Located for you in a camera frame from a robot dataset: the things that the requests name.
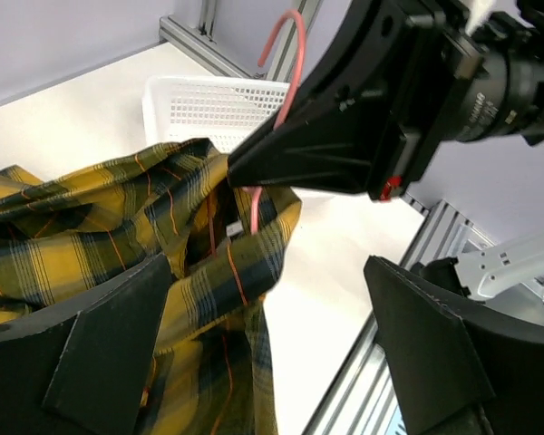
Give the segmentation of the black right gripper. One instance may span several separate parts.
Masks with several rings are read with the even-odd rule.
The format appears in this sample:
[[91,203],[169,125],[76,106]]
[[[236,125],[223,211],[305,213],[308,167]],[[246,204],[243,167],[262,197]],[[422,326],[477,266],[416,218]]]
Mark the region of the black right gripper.
[[368,193],[421,178],[481,63],[460,1],[354,1],[285,122],[228,159],[233,187]]

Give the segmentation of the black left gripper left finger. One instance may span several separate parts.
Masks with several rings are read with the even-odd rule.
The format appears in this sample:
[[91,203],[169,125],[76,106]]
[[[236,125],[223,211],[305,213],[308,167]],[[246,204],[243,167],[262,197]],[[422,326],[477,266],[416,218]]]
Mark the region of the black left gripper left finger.
[[130,434],[171,284],[163,254],[0,324],[0,434]]

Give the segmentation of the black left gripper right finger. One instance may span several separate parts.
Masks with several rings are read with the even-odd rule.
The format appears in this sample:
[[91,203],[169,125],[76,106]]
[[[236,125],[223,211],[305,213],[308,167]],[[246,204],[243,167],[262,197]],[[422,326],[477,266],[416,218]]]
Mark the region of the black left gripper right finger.
[[371,256],[378,342],[410,434],[544,434],[544,326]]

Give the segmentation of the pink hanger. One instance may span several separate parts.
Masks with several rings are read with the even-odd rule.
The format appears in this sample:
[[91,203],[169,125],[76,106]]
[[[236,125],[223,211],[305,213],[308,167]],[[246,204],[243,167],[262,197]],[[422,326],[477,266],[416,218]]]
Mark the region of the pink hanger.
[[[266,62],[274,42],[277,39],[277,36],[288,19],[292,19],[296,26],[296,59],[295,59],[295,68],[291,81],[289,82],[289,87],[283,101],[282,106],[277,114],[273,129],[280,127],[286,120],[289,110],[292,106],[292,103],[296,97],[296,91],[300,84],[303,67],[306,57],[306,26],[302,15],[296,9],[287,9],[277,20],[275,26],[273,27],[270,36],[267,39],[266,45],[263,49],[262,54],[258,59],[258,65],[263,66]],[[255,188],[245,188],[246,192],[251,194],[251,206],[250,206],[250,233],[256,234],[258,231],[258,214],[259,214],[259,201],[262,194],[261,187]]]

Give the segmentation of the yellow plaid shirt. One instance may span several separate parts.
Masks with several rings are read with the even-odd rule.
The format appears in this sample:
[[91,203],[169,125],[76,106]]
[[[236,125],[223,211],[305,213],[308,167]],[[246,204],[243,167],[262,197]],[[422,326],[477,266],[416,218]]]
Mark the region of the yellow plaid shirt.
[[160,143],[50,181],[0,171],[0,324],[163,254],[171,284],[130,434],[274,434],[264,300],[301,202],[250,195],[207,139]]

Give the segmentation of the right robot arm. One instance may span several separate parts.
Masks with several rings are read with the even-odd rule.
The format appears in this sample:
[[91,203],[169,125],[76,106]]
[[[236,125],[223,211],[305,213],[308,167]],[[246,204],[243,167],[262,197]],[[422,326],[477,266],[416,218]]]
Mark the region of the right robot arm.
[[474,32],[459,1],[353,1],[282,123],[228,159],[236,188],[280,186],[373,200],[418,181],[440,143],[544,141],[544,1]]

